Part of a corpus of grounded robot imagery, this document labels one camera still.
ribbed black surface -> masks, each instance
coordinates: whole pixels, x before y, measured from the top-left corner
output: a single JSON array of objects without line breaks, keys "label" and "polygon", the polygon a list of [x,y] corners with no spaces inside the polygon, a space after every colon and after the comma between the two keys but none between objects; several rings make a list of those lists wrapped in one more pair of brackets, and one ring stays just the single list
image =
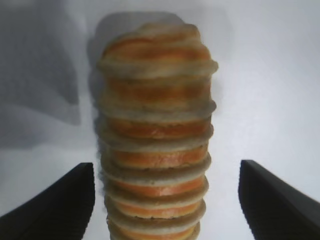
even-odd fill
[{"label": "ribbed black surface", "polygon": [[95,204],[92,163],[80,163],[0,218],[0,240],[80,240]]},{"label": "ribbed black surface", "polygon": [[252,160],[241,162],[238,194],[256,240],[320,240],[320,204]]}]

stack of cookies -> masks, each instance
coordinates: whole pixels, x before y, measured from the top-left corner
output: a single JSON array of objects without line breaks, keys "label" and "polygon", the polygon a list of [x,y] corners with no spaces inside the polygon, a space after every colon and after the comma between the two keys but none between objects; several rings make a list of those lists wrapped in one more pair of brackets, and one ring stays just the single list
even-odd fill
[{"label": "stack of cookies", "polygon": [[98,67],[111,239],[195,240],[206,210],[218,64],[194,25],[148,23],[112,41]]}]

orange layer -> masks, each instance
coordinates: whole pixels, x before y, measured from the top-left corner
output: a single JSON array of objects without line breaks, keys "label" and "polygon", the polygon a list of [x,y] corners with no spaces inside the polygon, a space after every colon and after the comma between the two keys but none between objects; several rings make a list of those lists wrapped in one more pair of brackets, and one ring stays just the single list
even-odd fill
[{"label": "orange layer", "polygon": [[114,162],[126,168],[176,168],[200,163],[208,152],[208,145],[174,152],[124,152],[111,150]]},{"label": "orange layer", "polygon": [[108,87],[123,101],[139,101],[144,103],[174,103],[188,102],[203,96],[210,95],[211,82],[198,81],[193,84],[156,85],[134,84],[132,81],[116,78],[108,78]]},{"label": "orange layer", "polygon": [[196,226],[192,226],[185,231],[181,231],[178,233],[172,234],[164,234],[164,235],[149,235],[149,234],[141,234],[132,231],[128,231],[124,228],[120,228],[116,226],[113,222],[109,221],[110,225],[113,225],[116,229],[118,229],[123,235],[133,239],[133,240],[184,240],[189,237],[195,230]]},{"label": "orange layer", "polygon": [[197,210],[201,201],[183,207],[172,207],[164,209],[145,209],[115,202],[115,206],[124,214],[132,217],[140,217],[144,219],[160,218],[171,219],[191,214]]},{"label": "orange layer", "polygon": [[147,197],[161,197],[176,194],[186,193],[197,188],[202,188],[205,184],[205,177],[201,176],[194,180],[187,181],[180,184],[166,185],[166,186],[138,186],[124,182],[114,181],[114,185],[127,190],[136,195]]},{"label": "orange layer", "polygon": [[211,125],[211,118],[184,123],[145,123],[129,120],[108,120],[110,128],[117,133],[131,138],[173,139],[204,134]]},{"label": "orange layer", "polygon": [[210,60],[209,50],[202,44],[169,46],[148,40],[137,40],[121,44],[120,47],[109,46],[102,58],[111,56],[116,61],[185,63],[189,61]]}]

white backdrop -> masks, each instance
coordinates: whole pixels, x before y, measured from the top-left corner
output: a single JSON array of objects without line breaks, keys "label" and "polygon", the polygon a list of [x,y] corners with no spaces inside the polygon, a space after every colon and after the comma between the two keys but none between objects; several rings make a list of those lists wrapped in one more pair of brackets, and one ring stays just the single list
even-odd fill
[{"label": "white backdrop", "polygon": [[320,201],[319,9],[315,0],[0,0],[0,215],[94,162],[84,240],[109,239],[94,64],[108,40],[147,21],[197,25],[220,66],[199,239],[253,240],[238,201],[241,159]]}]

black object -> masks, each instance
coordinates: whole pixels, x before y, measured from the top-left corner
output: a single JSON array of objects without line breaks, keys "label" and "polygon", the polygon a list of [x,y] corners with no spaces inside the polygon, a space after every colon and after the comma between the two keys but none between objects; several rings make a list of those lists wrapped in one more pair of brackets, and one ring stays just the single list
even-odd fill
[{"label": "black object", "polygon": [[256,240],[320,240],[320,204],[253,160],[243,160],[238,188]]},{"label": "black object", "polygon": [[0,218],[0,240],[80,240],[95,204],[92,163],[80,163]]}]

